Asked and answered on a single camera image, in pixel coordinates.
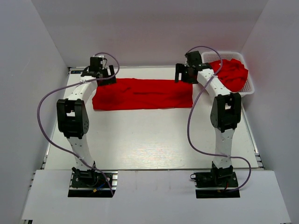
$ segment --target white wall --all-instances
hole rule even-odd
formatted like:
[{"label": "white wall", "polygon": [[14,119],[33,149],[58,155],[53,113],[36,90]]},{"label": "white wall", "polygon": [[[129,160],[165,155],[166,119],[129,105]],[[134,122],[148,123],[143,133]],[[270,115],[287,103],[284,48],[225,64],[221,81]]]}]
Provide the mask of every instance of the white wall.
[{"label": "white wall", "polygon": [[[0,33],[0,222],[16,224],[47,146],[36,108],[65,83],[67,68],[31,1],[1,1]],[[48,133],[55,107],[52,97],[42,110]]]},{"label": "white wall", "polygon": [[292,223],[299,223],[298,43],[299,1],[270,0],[242,50],[256,90],[244,99],[246,112]]},{"label": "white wall", "polygon": [[196,45],[241,51],[267,0],[32,0],[67,66],[107,51],[175,65]]}]

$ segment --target plastic basket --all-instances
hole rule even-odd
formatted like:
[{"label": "plastic basket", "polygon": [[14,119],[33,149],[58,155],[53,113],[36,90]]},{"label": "plastic basket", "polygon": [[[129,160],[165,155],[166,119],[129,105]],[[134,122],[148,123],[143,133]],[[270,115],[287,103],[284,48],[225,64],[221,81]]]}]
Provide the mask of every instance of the plastic basket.
[{"label": "plastic basket", "polygon": [[[240,61],[244,65],[244,67],[246,69],[248,69],[246,66],[246,63],[244,61],[244,58],[240,53],[232,52],[232,51],[219,51],[219,54],[221,55],[221,57],[223,59],[227,59],[227,60],[236,59],[236,60]],[[202,58],[202,62],[204,62],[204,63],[214,62],[214,61],[219,60],[218,55],[213,51],[202,53],[201,58]],[[246,83],[245,83],[244,87],[239,91],[239,93],[242,97],[247,94],[254,93],[254,86],[252,84],[252,80],[251,80],[249,72],[248,72],[248,77],[247,77]]]}]

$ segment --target red cloth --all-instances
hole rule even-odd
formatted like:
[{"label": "red cloth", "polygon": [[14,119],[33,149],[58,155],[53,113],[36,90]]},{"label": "red cloth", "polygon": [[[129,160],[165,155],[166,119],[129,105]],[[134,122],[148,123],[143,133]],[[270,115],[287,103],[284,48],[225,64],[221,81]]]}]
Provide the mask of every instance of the red cloth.
[{"label": "red cloth", "polygon": [[[220,60],[211,62],[214,72],[220,68]],[[240,91],[246,83],[248,70],[244,65],[235,59],[228,61],[223,60],[223,67],[217,74],[222,84],[232,92]]]},{"label": "red cloth", "polygon": [[192,84],[173,80],[118,78],[99,86],[94,110],[135,110],[192,107]]}]

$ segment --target white table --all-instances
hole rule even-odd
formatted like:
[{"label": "white table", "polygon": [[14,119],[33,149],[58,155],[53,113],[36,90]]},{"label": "white table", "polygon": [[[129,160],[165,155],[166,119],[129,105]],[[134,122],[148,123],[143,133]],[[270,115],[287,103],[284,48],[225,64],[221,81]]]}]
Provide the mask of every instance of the white table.
[{"label": "white table", "polygon": [[[175,69],[121,68],[118,78],[174,79]],[[79,74],[70,74],[68,84],[78,82]],[[202,86],[193,86],[193,98]],[[74,88],[65,91],[67,97]],[[188,143],[186,128],[190,109],[94,111],[92,97],[86,103],[90,120],[87,141],[99,169],[205,169],[213,157],[194,151]],[[214,153],[215,133],[210,121],[212,102],[204,92],[195,107],[191,138],[198,149]],[[69,142],[56,125],[53,141],[71,150]],[[258,167],[254,146],[242,114],[232,146],[233,156],[245,157]],[[74,156],[50,146],[45,169],[69,170],[76,165]],[[247,168],[242,160],[233,160],[234,168]]]},{"label": "white table", "polygon": [[[290,222],[274,171],[253,171],[240,198],[215,199],[196,199],[192,172],[119,171],[113,198],[80,198],[67,196],[70,170],[38,170],[22,219],[33,224]],[[239,183],[247,174],[236,171]]]}]

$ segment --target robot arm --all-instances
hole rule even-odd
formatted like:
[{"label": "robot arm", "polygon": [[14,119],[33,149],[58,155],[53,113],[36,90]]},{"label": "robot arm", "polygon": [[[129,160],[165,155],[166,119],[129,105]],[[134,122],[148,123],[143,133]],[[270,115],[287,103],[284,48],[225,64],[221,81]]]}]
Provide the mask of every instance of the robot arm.
[{"label": "robot arm", "polygon": [[[89,166],[95,166],[95,162],[90,155],[86,140],[89,120],[85,103],[99,85],[116,82],[115,78],[102,82],[96,80],[88,83],[85,82],[95,78],[114,75],[113,66],[109,67],[111,74],[108,75],[106,66],[103,66],[103,60],[105,60],[103,56],[91,57],[90,66],[83,71],[80,78],[80,81],[83,84],[77,86],[67,98],[57,101],[58,129],[64,133],[64,136],[69,141],[73,152],[79,155],[80,158],[83,158]],[[87,167],[78,158],[75,159],[78,169],[87,169]]]},{"label": "robot arm", "polygon": [[[176,64],[175,82],[181,73],[181,81],[192,84],[200,83],[203,86],[208,82],[214,71],[210,64],[202,63],[198,51],[187,53],[185,64]],[[241,96],[239,93],[231,93],[221,81],[215,77],[206,88],[213,102],[211,110],[211,123],[215,128],[216,147],[215,154],[227,155],[227,157],[215,156],[210,173],[195,173],[198,187],[231,187],[237,182],[231,162],[232,139],[241,120]]]}]

